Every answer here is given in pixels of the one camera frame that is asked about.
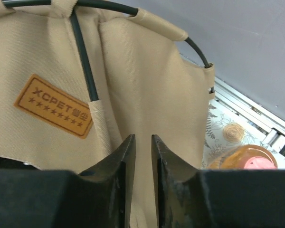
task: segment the black wire frame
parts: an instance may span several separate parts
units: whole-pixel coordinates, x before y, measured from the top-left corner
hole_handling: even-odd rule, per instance
[[[51,0],[2,0],[2,2],[6,8],[24,7],[24,6],[42,6],[42,5],[51,4]],[[133,8],[130,6],[123,5],[123,4],[105,1],[105,0],[78,0],[76,6],[112,10],[112,11],[129,14],[132,16],[135,16],[138,13],[137,8]],[[78,47],[78,52],[79,52],[82,68],[83,68],[85,79],[86,79],[85,81],[86,81],[89,97],[91,101],[97,101],[99,100],[99,98],[98,98],[98,94],[96,90],[96,85],[94,82],[92,69],[89,64],[89,58],[86,52],[86,46],[84,43],[84,39],[82,36],[82,32],[80,29],[80,25],[78,23],[78,18],[75,13],[75,10],[72,12],[70,20],[71,20],[71,24],[73,27],[74,36],[76,39],[76,44]],[[191,38],[187,38],[185,41],[197,52],[197,54],[203,61],[205,68],[210,68],[212,65],[208,63],[203,52],[193,42],[193,40]]]

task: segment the bottle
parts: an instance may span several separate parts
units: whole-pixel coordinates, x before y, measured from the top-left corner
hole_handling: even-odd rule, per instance
[[[277,169],[277,163],[271,152],[265,148],[245,145],[223,153],[208,169]]]

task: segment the gray wall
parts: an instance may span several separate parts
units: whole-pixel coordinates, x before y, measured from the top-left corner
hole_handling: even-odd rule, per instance
[[[187,30],[217,77],[285,120],[285,0],[117,0]],[[185,43],[180,52],[201,64]]]

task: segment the beige canvas bag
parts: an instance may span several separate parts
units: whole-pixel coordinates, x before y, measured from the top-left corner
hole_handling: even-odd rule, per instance
[[[143,9],[126,17],[78,7],[99,96],[91,102],[70,22],[75,4],[7,9],[0,0],[0,157],[79,173],[136,134],[131,227],[154,228],[151,135],[200,167],[214,66],[183,60],[174,42],[188,33]]]

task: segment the table surface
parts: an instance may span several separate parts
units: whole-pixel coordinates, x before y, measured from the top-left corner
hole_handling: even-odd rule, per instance
[[[242,134],[242,137],[240,137],[241,140],[239,141],[234,138],[228,138],[226,135],[224,136],[224,130],[226,128],[231,129],[233,126],[240,128],[239,134]],[[237,129],[233,128],[231,130],[235,137],[238,137]],[[272,149],[270,145],[262,143],[265,137],[266,135],[251,126],[243,118],[219,102],[211,100],[209,103],[202,169],[205,169],[215,158],[228,151],[228,149],[246,144],[254,144],[266,148],[275,157],[278,168],[285,169],[285,157]]]

